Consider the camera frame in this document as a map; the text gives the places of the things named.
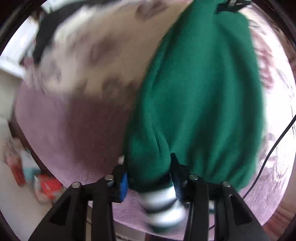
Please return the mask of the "green varsity jacket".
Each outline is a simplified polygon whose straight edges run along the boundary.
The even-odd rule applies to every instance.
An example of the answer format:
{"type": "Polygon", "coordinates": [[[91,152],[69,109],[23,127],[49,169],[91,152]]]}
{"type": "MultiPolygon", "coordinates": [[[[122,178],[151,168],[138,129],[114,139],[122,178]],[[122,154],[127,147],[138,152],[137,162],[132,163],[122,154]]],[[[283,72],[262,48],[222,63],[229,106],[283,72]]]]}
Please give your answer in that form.
{"type": "Polygon", "coordinates": [[[130,187],[155,230],[186,215],[171,154],[219,184],[244,188],[256,169],[262,92],[248,21],[226,1],[193,1],[149,66],[125,138],[130,187]]]}

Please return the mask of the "floral bed blanket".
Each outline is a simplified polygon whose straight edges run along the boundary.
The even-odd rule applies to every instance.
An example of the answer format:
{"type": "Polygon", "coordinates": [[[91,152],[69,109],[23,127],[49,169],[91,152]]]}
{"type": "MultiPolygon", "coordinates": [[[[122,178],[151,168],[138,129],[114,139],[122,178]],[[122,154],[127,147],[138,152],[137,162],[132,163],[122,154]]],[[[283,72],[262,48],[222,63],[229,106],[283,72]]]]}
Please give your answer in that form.
{"type": "MultiPolygon", "coordinates": [[[[16,121],[47,169],[65,186],[93,183],[125,160],[125,138],[149,66],[165,35],[193,1],[116,1],[83,6],[55,30],[16,98],[16,121]]],[[[295,157],[295,132],[265,162],[268,148],[295,113],[295,80],[269,21],[255,6],[248,21],[262,92],[263,127],[256,169],[242,189],[260,224],[279,206],[295,157]]],[[[130,187],[114,204],[116,222],[154,232],[130,187]]],[[[181,239],[185,218],[160,230],[181,239]]]]}

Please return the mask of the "black leather jacket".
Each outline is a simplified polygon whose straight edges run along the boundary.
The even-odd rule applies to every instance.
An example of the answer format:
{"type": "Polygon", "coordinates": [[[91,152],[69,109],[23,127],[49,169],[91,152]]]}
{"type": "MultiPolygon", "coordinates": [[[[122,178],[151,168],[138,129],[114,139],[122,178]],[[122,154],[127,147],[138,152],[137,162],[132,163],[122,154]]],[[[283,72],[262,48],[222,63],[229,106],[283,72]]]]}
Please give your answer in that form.
{"type": "Polygon", "coordinates": [[[110,1],[92,0],[78,1],[67,4],[62,8],[46,15],[40,23],[39,31],[36,36],[36,45],[33,52],[34,64],[39,64],[45,48],[51,44],[53,35],[58,26],[69,16],[74,14],[83,6],[93,6],[107,4],[110,1]]]}

